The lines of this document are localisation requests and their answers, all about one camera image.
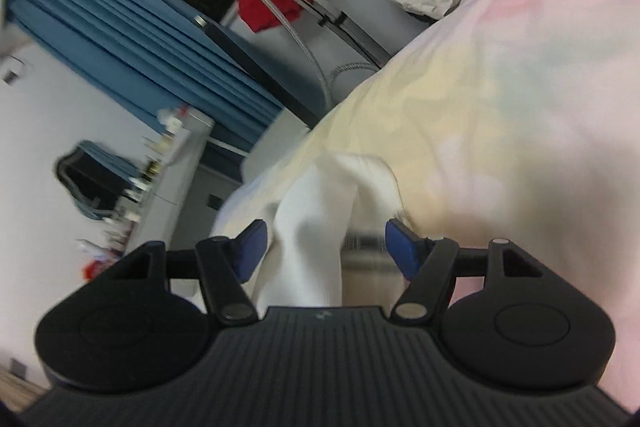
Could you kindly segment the white knit trousers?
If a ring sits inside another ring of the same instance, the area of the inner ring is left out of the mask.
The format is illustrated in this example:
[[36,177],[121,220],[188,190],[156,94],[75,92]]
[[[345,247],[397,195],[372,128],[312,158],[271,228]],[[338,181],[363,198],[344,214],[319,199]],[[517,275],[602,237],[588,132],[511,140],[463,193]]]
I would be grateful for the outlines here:
[[404,219],[399,186],[384,161],[324,154],[287,176],[272,167],[233,193],[212,233],[234,237],[256,219],[268,242],[243,288],[258,313],[274,307],[380,307],[407,283],[386,251],[385,225]]

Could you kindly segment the white desk with items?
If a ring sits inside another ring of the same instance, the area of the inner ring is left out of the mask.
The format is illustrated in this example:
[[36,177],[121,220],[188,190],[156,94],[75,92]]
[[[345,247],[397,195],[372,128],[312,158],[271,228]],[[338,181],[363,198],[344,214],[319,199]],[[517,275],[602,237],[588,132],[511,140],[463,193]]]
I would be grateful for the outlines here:
[[163,109],[158,121],[164,133],[145,143],[146,163],[106,221],[105,245],[77,242],[88,258],[105,262],[149,241],[168,244],[174,235],[214,121],[193,107]]

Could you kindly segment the black chair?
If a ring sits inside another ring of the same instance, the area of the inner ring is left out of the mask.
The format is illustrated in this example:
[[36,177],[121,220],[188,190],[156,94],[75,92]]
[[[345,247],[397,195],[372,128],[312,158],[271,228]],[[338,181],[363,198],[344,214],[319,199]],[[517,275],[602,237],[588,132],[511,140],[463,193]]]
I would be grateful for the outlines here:
[[132,161],[89,140],[58,158],[53,171],[75,207],[94,221],[114,216],[119,199],[132,187],[130,179],[140,174]]

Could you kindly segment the pastel patchwork bed cover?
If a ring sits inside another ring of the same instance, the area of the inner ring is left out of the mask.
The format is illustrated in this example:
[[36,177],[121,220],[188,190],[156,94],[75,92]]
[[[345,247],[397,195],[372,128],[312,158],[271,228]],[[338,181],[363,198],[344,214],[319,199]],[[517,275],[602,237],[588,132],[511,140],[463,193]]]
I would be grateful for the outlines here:
[[639,0],[469,0],[281,159],[382,159],[416,234],[505,237],[608,312],[639,406]]

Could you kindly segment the blue curtain left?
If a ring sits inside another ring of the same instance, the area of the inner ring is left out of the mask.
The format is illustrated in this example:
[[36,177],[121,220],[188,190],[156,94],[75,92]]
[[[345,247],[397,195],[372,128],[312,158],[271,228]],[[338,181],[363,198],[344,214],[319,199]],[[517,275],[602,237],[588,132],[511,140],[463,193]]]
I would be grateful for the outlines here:
[[8,0],[9,20],[155,131],[191,106],[236,146],[253,146],[282,110],[194,22],[180,0]]

